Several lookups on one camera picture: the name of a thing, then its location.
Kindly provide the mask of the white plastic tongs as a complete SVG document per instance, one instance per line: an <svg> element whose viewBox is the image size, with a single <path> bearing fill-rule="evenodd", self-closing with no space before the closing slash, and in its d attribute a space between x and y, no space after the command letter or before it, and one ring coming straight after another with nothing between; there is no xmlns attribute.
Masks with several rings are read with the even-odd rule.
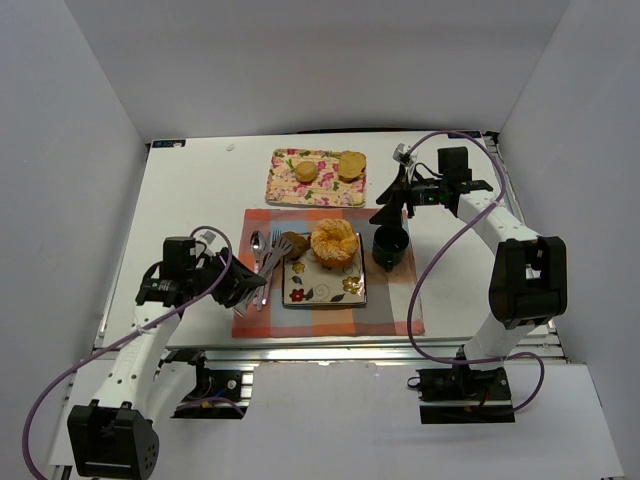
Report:
<svg viewBox="0 0 640 480"><path fill-rule="evenodd" d="M258 272L258 276L263 280L267 281L269 276L273 273L277 264L280 260L283 260L284 257L292 250L293 243L287 239L284 235L280 235L275 240L275 245L272 250L267 254L265 263L262 265L261 269ZM253 287L249 290L249 292L244 296L242 301L233 308L233 311L243 316L249 305L252 303L254 297L259 293L259 291L263 288L263 286Z"/></svg>

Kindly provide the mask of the dark brown bread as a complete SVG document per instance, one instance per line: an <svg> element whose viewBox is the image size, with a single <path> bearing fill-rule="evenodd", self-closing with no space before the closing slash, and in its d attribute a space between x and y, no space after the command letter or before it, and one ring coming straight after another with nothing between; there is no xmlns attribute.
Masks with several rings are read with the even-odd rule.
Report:
<svg viewBox="0 0 640 480"><path fill-rule="evenodd" d="M301 235L296 232L287 231L282 234L292 245L291 250L285 255L287 260L297 259L310 249L310 239L308 235Z"/></svg>

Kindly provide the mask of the orange bundt cake bread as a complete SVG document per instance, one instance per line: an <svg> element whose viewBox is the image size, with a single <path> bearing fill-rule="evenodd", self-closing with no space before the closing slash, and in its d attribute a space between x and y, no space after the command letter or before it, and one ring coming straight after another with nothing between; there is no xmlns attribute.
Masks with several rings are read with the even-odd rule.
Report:
<svg viewBox="0 0 640 480"><path fill-rule="evenodd" d="M327 268L349 265L360 248L352 224L344 219L323 219L311 231L310 246L318 263Z"/></svg>

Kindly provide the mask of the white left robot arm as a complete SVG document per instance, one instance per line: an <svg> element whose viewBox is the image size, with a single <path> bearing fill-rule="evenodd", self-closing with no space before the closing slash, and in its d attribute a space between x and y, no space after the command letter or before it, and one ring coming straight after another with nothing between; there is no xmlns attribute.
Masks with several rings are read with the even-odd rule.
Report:
<svg viewBox="0 0 640 480"><path fill-rule="evenodd" d="M185 310L211 297L231 308L265 285L228 248L213 253L202 238L168 237L135 297L129 334L111 370L86 405L74 406L67 430L78 474L148 479L158 460L157 422L169 418L197 379L188 360L162 356Z"/></svg>

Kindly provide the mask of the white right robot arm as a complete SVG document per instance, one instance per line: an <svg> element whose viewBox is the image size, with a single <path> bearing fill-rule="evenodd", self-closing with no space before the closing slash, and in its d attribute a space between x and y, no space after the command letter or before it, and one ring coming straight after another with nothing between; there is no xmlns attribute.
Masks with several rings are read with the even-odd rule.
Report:
<svg viewBox="0 0 640 480"><path fill-rule="evenodd" d="M439 205L473 231L494 255L488 301L490 313L457 358L440 364L488 372L514 357L514 348L532 330L567 308L567 249L557 236L544 237L518 220L503 204L502 191L474 178L466 147L438 152L439 172L415 173L413 150L403 144L393 154L398 173L377 199L373 225L401 228L418 206Z"/></svg>

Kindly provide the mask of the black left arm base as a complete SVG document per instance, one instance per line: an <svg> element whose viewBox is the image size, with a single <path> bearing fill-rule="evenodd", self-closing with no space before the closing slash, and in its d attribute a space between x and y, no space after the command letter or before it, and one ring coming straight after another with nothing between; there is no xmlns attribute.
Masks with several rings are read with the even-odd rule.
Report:
<svg viewBox="0 0 640 480"><path fill-rule="evenodd" d="M175 419L234 419L246 412L251 397L253 370L248 366L226 365L203 350L171 350L159 362L164 365L185 364L194 378L194 388L187 393L172 415Z"/></svg>

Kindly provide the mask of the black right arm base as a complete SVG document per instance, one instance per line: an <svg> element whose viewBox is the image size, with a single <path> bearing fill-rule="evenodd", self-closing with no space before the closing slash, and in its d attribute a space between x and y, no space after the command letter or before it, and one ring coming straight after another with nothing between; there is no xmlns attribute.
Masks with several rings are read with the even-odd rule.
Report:
<svg viewBox="0 0 640 480"><path fill-rule="evenodd" d="M417 370L407 387L419 398L426 425L514 423L512 395L503 367L480 371L468 366Z"/></svg>

